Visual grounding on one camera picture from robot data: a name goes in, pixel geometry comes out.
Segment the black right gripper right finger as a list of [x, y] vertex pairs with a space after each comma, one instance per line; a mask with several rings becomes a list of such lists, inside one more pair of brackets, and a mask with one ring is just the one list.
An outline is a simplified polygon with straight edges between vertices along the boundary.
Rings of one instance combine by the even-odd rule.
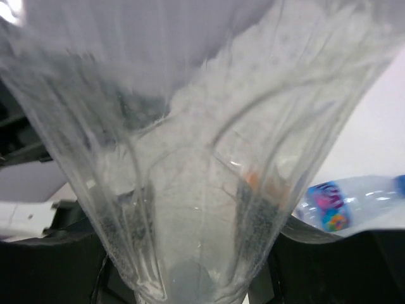
[[404, 230], [327, 234], [290, 217], [269, 256], [272, 303], [404, 303]]

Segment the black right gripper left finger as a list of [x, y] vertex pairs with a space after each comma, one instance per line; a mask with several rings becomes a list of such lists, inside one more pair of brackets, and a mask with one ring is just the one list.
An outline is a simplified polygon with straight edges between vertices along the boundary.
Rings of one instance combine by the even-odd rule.
[[97, 303], [106, 252], [88, 219], [1, 242], [1, 303]]

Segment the clear bottle blue cap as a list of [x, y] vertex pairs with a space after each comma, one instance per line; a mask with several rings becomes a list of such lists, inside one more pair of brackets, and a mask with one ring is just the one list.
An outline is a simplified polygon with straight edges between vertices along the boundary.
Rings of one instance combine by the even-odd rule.
[[403, 175], [364, 175], [311, 186], [293, 215], [326, 233], [350, 236], [399, 206], [404, 206]]

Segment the clear square bottle apple label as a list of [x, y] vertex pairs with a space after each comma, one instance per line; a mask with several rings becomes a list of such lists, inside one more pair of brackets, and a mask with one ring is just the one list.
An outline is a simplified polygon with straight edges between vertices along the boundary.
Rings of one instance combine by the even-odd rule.
[[2, 1], [1, 79], [139, 303], [241, 303], [403, 1]]

